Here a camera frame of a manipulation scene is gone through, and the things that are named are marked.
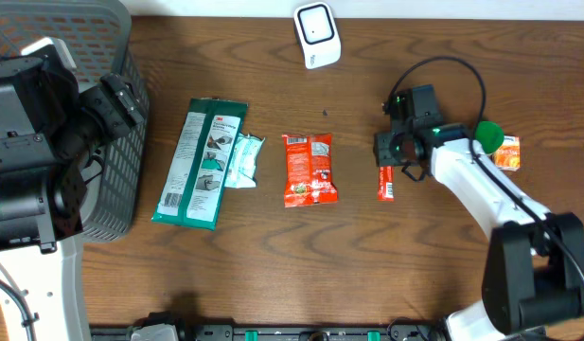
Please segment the red tube snack pack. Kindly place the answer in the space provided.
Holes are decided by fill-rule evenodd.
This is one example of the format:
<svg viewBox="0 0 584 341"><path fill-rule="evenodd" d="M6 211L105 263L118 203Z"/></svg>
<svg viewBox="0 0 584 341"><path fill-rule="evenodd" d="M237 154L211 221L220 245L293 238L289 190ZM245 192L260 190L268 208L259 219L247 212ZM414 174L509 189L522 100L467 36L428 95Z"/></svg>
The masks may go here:
<svg viewBox="0 0 584 341"><path fill-rule="evenodd" d="M391 166L380 167L378 200L383 202L394 201L394 168Z"/></svg>

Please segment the green lid spice jar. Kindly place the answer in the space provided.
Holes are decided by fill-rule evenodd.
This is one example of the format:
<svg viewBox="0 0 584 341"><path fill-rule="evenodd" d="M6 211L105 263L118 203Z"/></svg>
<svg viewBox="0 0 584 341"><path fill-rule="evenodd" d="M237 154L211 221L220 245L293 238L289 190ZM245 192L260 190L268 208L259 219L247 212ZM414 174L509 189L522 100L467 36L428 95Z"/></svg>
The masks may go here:
<svg viewBox="0 0 584 341"><path fill-rule="evenodd" d="M481 121L476 127L474 137L485 154L495 153L504 143L504 131L493 121Z"/></svg>

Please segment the red snack bag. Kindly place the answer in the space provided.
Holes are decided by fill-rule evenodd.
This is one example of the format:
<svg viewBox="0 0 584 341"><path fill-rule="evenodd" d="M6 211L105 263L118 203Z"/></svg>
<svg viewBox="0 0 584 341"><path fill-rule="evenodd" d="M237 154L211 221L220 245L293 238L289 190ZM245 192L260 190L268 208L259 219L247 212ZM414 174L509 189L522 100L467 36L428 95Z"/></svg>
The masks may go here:
<svg viewBox="0 0 584 341"><path fill-rule="evenodd" d="M284 207L332 204L338 190L332 181L332 134L282 135L287 181Z"/></svg>

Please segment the small orange box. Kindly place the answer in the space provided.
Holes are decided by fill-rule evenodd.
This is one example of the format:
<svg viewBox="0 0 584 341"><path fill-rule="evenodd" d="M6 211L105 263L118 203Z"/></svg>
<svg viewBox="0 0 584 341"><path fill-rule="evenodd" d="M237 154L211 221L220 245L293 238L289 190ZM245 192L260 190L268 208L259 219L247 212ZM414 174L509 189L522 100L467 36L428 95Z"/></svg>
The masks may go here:
<svg viewBox="0 0 584 341"><path fill-rule="evenodd" d="M517 171L521 167L521 141L506 135L502 145L491 156L495 166L503 171Z"/></svg>

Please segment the green white package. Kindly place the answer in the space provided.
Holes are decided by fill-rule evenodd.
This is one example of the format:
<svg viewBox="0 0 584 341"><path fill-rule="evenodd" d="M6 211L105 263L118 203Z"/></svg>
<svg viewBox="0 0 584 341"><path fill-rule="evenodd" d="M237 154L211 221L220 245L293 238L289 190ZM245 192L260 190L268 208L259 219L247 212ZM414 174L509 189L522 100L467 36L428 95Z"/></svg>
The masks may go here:
<svg viewBox="0 0 584 341"><path fill-rule="evenodd" d="M192 99L151 220L213 230L248 104Z"/></svg>

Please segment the mint green wipes pack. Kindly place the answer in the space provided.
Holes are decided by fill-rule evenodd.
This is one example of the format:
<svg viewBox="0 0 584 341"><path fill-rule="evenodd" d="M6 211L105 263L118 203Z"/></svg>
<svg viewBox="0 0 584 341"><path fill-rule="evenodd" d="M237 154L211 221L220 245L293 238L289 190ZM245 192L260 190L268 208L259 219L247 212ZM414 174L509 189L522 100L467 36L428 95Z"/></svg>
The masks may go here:
<svg viewBox="0 0 584 341"><path fill-rule="evenodd" d="M224 185L227 188L255 188L257 157L265 138L238 134Z"/></svg>

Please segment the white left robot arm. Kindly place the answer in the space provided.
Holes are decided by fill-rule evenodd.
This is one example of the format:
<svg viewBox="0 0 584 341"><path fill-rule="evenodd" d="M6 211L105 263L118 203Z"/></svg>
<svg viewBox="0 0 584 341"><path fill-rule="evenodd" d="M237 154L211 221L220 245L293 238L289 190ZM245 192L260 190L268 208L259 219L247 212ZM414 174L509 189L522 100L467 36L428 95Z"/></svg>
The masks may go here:
<svg viewBox="0 0 584 341"><path fill-rule="evenodd" d="M0 59L0 309L12 340L87 340L81 283L82 171L144 123L116 73L80 87L66 43Z"/></svg>

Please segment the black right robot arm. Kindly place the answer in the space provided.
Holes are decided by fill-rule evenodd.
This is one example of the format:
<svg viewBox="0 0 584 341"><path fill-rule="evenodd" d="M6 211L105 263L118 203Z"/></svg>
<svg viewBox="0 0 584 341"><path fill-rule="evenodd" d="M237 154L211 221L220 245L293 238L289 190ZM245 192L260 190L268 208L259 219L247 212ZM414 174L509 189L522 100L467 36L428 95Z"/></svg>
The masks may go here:
<svg viewBox="0 0 584 341"><path fill-rule="evenodd" d="M487 236L481 298L445 320L450 340L537 339L539 327L584 316L584 225L554 214L493 165L461 124L375 136L379 166L421 166Z"/></svg>

